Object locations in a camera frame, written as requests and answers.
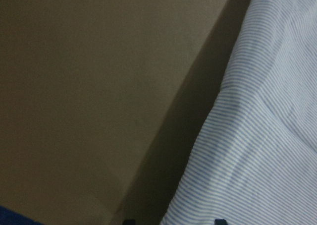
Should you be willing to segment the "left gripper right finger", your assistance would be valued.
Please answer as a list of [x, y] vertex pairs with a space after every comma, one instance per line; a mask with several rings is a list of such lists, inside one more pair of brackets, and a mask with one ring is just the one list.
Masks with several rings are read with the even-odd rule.
[[214, 225], [226, 225], [226, 220], [225, 219], [215, 219]]

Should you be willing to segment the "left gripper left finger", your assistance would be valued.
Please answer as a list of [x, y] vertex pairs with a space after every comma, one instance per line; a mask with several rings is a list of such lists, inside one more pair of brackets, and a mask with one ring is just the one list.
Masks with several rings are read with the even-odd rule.
[[123, 225], [135, 225], [134, 219], [126, 219], [123, 221]]

